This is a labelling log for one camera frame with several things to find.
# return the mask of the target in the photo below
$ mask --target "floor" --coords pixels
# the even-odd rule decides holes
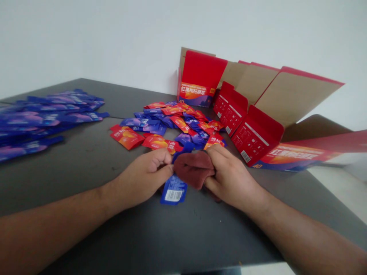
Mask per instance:
[[[367,224],[367,183],[340,168],[315,166],[309,172]],[[242,275],[293,275],[287,263],[241,268]]]

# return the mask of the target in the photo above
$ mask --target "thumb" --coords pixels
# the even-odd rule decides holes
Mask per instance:
[[[151,175],[154,183],[161,186],[169,179],[170,176],[173,175],[173,164],[166,165]]]
[[[214,195],[216,195],[219,198],[221,197],[220,196],[220,189],[219,189],[220,184],[215,178],[213,178],[212,176],[207,177],[206,180],[205,180],[205,186],[210,191],[212,191]]]

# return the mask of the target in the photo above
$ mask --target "forearm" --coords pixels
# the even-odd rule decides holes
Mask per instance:
[[[244,209],[284,258],[305,274],[367,274],[367,253],[329,227],[262,189],[261,204]]]
[[[0,218],[0,273],[40,272],[116,214],[109,185]]]

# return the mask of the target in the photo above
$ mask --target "barcode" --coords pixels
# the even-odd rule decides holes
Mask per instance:
[[[182,191],[167,190],[165,201],[177,202],[181,199]]]
[[[246,154],[245,151],[241,152],[241,156],[243,157],[243,159],[247,162],[249,162],[251,160],[251,158]]]

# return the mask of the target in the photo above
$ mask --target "person's right hand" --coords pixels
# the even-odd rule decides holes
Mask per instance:
[[[264,189],[253,179],[243,163],[226,148],[215,144],[207,149],[216,169],[215,177],[208,177],[205,186],[224,202],[244,211],[261,202]]]

